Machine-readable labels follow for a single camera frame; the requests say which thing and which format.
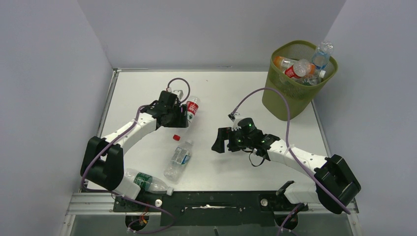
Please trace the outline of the clear bottle red label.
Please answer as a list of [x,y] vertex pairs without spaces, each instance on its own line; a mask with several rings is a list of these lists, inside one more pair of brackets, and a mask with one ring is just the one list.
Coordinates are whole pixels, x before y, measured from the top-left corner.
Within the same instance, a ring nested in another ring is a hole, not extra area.
[[180,128],[178,129],[175,134],[173,135],[173,140],[174,141],[183,141],[185,140],[185,137],[187,136],[188,131],[191,128],[191,124],[196,116],[196,113],[200,107],[200,98],[196,97],[196,96],[190,96],[187,101],[186,101],[186,105],[187,105],[187,123],[188,123],[188,127],[187,128]]
[[292,66],[284,71],[288,78],[299,79],[306,75],[314,74],[316,66],[306,59],[295,62]]

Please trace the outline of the crushed clear bottle white cap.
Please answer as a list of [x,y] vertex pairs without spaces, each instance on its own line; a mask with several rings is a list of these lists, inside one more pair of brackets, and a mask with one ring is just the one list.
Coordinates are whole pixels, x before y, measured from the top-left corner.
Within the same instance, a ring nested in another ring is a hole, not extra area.
[[173,156],[164,170],[164,176],[168,180],[172,182],[177,182],[179,180],[191,158],[192,148],[192,140],[186,140],[176,147]]

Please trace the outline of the orange drink bottle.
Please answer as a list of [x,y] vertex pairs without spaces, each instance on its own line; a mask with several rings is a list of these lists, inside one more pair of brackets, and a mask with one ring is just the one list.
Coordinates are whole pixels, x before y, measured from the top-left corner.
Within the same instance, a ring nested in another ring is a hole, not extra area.
[[[272,62],[278,69],[284,72],[286,69],[292,66],[295,62],[297,62],[297,60],[288,59],[288,58],[281,57],[281,56],[276,56],[272,59]],[[318,76],[320,78],[324,78],[325,74],[326,74],[325,70],[316,69],[316,71],[312,75]]]

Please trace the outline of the clear bottle red label top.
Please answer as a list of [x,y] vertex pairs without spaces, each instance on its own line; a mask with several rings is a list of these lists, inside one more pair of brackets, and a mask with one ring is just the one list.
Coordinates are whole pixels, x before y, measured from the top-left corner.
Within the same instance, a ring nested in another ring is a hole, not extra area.
[[306,75],[314,74],[316,66],[306,59],[295,62],[292,66],[284,71],[288,78],[299,79]]

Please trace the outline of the clear bottle blue label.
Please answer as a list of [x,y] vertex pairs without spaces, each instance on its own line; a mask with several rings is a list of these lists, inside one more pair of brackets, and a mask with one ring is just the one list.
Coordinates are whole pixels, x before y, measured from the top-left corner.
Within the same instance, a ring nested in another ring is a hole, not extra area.
[[330,56],[333,54],[334,45],[330,41],[322,41],[316,48],[311,63],[316,69],[324,69],[329,62]]

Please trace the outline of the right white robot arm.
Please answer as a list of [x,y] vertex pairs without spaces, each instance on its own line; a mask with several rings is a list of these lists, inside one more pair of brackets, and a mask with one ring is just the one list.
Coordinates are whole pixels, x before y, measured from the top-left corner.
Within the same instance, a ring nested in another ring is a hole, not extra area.
[[330,212],[341,214],[361,190],[343,157],[326,157],[287,146],[285,140],[263,133],[251,118],[238,118],[232,127],[219,128],[211,149],[218,153],[250,150],[264,160],[311,177],[311,183],[290,180],[277,191],[277,205],[284,210],[299,203],[321,204]]

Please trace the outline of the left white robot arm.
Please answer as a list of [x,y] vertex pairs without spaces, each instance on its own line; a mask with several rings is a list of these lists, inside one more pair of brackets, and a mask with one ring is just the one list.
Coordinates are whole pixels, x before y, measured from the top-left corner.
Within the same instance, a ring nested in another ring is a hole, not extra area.
[[89,139],[80,169],[88,180],[122,197],[136,199],[141,187],[128,177],[124,155],[146,135],[160,127],[186,128],[187,105],[182,104],[182,90],[163,90],[157,100],[140,106],[135,117],[119,130]]

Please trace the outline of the green mesh waste bin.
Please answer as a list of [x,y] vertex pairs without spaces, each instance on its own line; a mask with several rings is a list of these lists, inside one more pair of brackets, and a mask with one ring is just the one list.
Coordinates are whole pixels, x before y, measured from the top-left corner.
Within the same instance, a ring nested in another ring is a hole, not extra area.
[[289,106],[290,118],[299,115],[325,86],[325,84],[336,74],[338,63],[334,57],[329,58],[328,64],[324,67],[325,77],[318,85],[307,86],[288,78],[280,70],[273,60],[276,56],[283,56],[289,59],[311,59],[316,46],[313,43],[304,40],[291,41],[276,49],[269,61],[269,70],[267,74],[265,87],[279,91],[285,98],[274,91],[264,90],[262,103],[278,119],[287,121],[287,107]]

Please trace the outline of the clear bottle dark green label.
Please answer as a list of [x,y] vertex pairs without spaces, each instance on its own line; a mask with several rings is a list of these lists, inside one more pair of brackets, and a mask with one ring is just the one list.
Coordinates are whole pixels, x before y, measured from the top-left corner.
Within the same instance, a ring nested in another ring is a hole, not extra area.
[[168,186],[159,178],[139,172],[134,169],[126,169],[125,176],[146,192],[153,194],[167,194],[171,196],[174,191],[173,187]]

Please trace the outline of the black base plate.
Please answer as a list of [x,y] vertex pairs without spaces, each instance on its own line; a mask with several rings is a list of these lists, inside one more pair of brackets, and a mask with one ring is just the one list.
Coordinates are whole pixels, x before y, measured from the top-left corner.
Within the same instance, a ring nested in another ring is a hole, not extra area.
[[285,221],[286,226],[298,223],[299,212],[308,211],[307,204],[292,204],[275,191],[179,191],[171,196],[145,192],[138,201],[154,205],[161,200],[160,225],[168,226],[240,226],[254,224],[273,227]]

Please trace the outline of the aluminium frame rail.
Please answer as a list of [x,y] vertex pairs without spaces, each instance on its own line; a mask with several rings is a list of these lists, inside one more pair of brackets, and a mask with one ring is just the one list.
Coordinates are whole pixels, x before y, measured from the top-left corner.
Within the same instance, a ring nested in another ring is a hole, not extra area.
[[[115,198],[109,193],[73,193],[65,212],[64,224],[67,224],[67,226],[64,226],[61,230],[61,235],[70,235],[70,228],[73,225],[76,215],[139,216],[143,214],[140,211],[114,211],[116,204]],[[359,209],[356,200],[353,200],[348,205],[348,209],[352,212],[347,218],[353,235],[362,236],[363,232],[358,219]]]

